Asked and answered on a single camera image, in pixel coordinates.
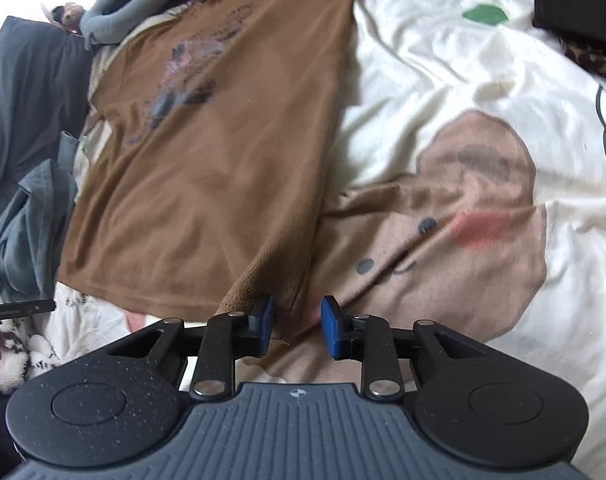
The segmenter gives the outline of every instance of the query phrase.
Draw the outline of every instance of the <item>brown t-shirt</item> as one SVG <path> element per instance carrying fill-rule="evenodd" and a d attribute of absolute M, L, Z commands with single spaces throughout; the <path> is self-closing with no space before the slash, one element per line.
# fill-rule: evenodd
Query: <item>brown t-shirt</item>
<path fill-rule="evenodd" d="M 273 294 L 296 332 L 353 0 L 208 0 L 129 43 L 94 95 L 113 127 L 61 282 L 204 321 Z"/>

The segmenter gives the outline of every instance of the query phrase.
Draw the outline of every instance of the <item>white circular logo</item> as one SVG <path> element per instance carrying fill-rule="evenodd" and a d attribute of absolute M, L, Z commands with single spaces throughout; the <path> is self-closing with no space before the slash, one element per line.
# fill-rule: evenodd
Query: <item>white circular logo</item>
<path fill-rule="evenodd" d="M 292 390 L 289 393 L 289 395 L 291 395 L 295 399 L 302 399 L 303 397 L 305 397 L 307 395 L 307 392 L 305 390 L 301 390 L 300 388 L 297 388 L 295 390 Z"/>

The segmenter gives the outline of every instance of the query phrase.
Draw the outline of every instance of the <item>gray ribbed plate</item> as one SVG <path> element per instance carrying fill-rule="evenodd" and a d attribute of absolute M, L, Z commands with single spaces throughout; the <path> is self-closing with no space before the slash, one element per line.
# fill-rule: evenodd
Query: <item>gray ribbed plate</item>
<path fill-rule="evenodd" d="M 164 447 L 105 471 L 28 463 L 13 480 L 584 480 L 567 464 L 500 473 L 457 462 L 422 440 L 403 410 L 351 384 L 244 384 L 193 408 Z"/>

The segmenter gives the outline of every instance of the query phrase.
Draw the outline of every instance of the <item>neck pillow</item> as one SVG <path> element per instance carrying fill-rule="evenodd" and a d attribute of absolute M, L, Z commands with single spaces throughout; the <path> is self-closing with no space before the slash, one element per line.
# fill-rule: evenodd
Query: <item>neck pillow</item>
<path fill-rule="evenodd" d="M 85 48 L 120 43 L 145 18 L 157 14 L 169 0 L 97 0 L 81 18 Z"/>

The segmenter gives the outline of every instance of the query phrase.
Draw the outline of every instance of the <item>metal screw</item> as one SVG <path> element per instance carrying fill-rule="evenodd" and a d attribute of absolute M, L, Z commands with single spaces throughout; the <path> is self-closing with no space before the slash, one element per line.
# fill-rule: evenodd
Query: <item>metal screw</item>
<path fill-rule="evenodd" d="M 199 381 L 194 384 L 194 391 L 203 397 L 213 397 L 225 391 L 225 383 L 219 380 Z"/>
<path fill-rule="evenodd" d="M 377 397 L 389 397 L 401 391 L 398 383 L 389 379 L 380 379 L 369 383 L 368 389 Z"/>

